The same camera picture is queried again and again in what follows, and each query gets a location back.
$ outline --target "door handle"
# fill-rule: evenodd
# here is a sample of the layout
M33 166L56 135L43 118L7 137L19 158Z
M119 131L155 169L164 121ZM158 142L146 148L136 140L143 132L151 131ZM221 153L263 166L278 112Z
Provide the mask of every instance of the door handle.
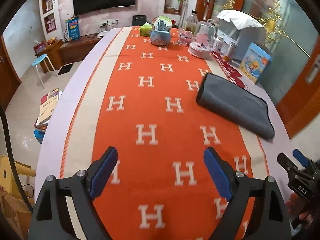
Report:
M320 70L320 54L317 56L316 61L314 62L313 67L306 78L306 82L308 84L311 84L314 81L315 77L319 73L319 70Z

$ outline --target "tile floor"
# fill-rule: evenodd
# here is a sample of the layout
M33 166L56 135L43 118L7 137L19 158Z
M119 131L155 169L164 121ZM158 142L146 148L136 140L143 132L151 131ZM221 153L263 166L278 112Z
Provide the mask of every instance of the tile floor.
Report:
M55 88L64 90L80 63L74 63L69 73L58 77L53 72L52 75L40 72L45 89L40 83L38 74L32 67L22 76L22 83L5 112L9 125L13 157L18 162L28 164L33 169L36 169L41 144L34 136L34 123L39 115L41 97ZM1 122L0 154L7 155ZM31 178L29 182L34 184L34 179Z

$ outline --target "white bottle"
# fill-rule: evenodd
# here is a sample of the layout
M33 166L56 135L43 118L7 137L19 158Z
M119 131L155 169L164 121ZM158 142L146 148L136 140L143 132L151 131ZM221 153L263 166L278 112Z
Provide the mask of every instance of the white bottle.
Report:
M184 24L184 29L186 31L191 31L192 34L195 34L195 31L197 30L198 22L199 21L197 18L197 12L192 11L192 14L187 18Z
M222 36L216 37L216 39L212 45L211 51L219 53L220 49L223 45L223 40L224 40L224 37L222 37Z

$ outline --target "stack of books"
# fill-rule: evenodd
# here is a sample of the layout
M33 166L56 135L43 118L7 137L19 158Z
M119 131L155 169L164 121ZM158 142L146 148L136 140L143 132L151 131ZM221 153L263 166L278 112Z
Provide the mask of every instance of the stack of books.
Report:
M39 116L35 122L35 130L45 132L52 113L59 100L59 89L49 92L41 98Z

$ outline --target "black floor mat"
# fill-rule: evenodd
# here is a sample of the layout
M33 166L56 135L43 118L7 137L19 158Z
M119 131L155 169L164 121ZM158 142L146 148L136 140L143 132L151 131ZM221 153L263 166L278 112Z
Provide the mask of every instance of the black floor mat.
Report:
M73 66L73 63L63 66L60 69L58 75L61 75L61 74L64 74L64 73L68 73L71 70L72 66Z

